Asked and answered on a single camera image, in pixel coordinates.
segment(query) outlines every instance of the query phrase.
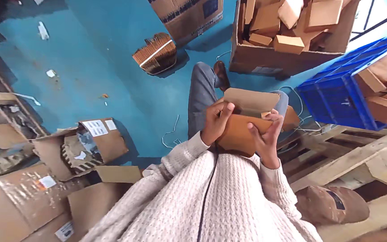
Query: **open cardboard box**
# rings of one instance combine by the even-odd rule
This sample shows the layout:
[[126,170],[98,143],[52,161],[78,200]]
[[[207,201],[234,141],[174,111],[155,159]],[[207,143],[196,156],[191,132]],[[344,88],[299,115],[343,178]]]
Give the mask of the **open cardboard box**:
[[260,134],[264,134],[272,122],[261,118],[261,113],[271,111],[279,101],[276,93],[262,93],[236,88],[225,91],[223,100],[235,104],[235,111],[226,124],[225,131],[217,140],[226,151],[233,151],[245,157],[255,154],[255,145],[247,129],[247,124],[254,124]]
[[341,11],[338,25],[325,41],[325,52],[303,51],[300,55],[277,52],[272,47],[243,44],[242,35],[239,34],[244,23],[243,13],[240,13],[240,1],[237,1],[229,70],[292,76],[343,55],[352,32],[359,1],[352,0]]
[[[91,121],[98,122],[101,126],[91,128],[89,127]],[[94,136],[93,140],[100,151],[103,164],[111,162],[128,152],[125,141],[117,130],[112,118],[80,121],[79,126],[80,125],[85,126],[91,133],[95,134],[95,136],[94,134],[92,135]],[[75,135],[78,128],[79,127],[72,127],[60,130],[49,136],[37,138],[32,141],[35,146],[35,152],[40,157],[41,161],[50,168],[57,179],[67,181],[73,177],[80,177],[94,170],[100,174],[100,172],[110,173],[117,172],[117,169],[122,169],[119,166],[111,166],[111,169],[108,169],[108,166],[97,166],[79,174],[72,173],[61,159],[61,145],[64,143],[64,137]]]

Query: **finger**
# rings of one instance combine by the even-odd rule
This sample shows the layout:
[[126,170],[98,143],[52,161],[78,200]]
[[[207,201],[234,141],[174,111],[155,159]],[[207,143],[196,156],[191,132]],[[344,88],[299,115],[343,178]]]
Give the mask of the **finger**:
[[253,137],[253,141],[255,142],[256,150],[258,150],[262,144],[264,144],[264,141],[262,140],[261,135],[259,134],[258,128],[252,123],[247,124],[247,128],[250,132],[250,134]]

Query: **leg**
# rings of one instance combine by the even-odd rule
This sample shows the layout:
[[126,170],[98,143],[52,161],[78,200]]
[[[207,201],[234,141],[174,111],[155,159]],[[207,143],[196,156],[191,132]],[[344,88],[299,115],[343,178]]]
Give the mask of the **leg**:
[[217,101],[215,88],[221,85],[221,81],[209,65],[202,62],[195,64],[192,70],[191,90],[187,105],[188,139],[204,128],[205,110]]
[[277,102],[277,104],[274,107],[274,109],[276,109],[277,112],[279,112],[280,115],[285,117],[286,110],[288,109],[288,102],[289,102],[288,95],[286,93],[284,93],[283,91],[272,91],[272,93],[276,93],[276,94],[278,94],[280,96],[280,99]]

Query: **paper scrap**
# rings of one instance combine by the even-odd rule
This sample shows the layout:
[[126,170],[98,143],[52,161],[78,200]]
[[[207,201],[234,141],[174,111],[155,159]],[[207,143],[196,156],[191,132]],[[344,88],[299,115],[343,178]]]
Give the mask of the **paper scrap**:
[[39,102],[35,99],[35,97],[33,97],[33,96],[28,96],[28,95],[23,95],[23,94],[18,94],[18,93],[13,93],[13,94],[16,95],[16,96],[21,96],[21,97],[30,99],[30,100],[34,101],[35,105],[41,106],[41,103],[39,103]]
[[84,160],[86,158],[86,153],[81,151],[80,152],[80,155],[74,157],[74,159],[77,159],[77,160]]
[[64,224],[60,229],[58,229],[55,232],[55,235],[59,240],[62,242],[67,241],[71,237],[71,235],[74,234],[74,227],[73,227],[73,222],[69,221],[68,223]]
[[49,189],[52,186],[56,185],[56,181],[51,176],[45,176],[38,180],[44,188]]
[[82,124],[89,130],[93,137],[108,134],[108,131],[101,120],[85,121],[82,122]]
[[46,74],[50,77],[53,78],[56,76],[56,72],[54,70],[48,70],[46,71]]
[[47,29],[44,26],[43,22],[38,22],[38,30],[40,31],[40,36],[42,40],[48,40],[50,38],[49,33],[47,33]]
[[114,124],[113,120],[106,120],[105,124],[107,125],[108,130],[115,130],[115,129],[117,129],[117,127]]

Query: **white label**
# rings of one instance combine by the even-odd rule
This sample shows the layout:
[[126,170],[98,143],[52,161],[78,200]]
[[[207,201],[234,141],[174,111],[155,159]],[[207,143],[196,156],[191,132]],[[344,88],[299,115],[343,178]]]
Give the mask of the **white label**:
[[73,233],[74,233],[73,222],[69,221],[64,226],[62,226],[60,229],[58,229],[55,232],[55,235],[62,242],[65,242],[67,239],[69,239],[71,237],[71,235],[73,235]]
[[116,130],[116,125],[114,124],[113,120],[106,120],[105,124],[108,127],[108,130]]
[[269,67],[256,67],[252,72],[253,73],[261,73],[261,74],[275,74],[281,72],[282,68],[269,68]]
[[93,137],[108,134],[108,131],[101,120],[92,120],[92,121],[86,121],[82,123],[87,128],[87,130],[89,130],[90,134]]
[[46,189],[49,189],[52,186],[56,185],[56,181],[51,176],[43,177],[39,179],[39,181]]

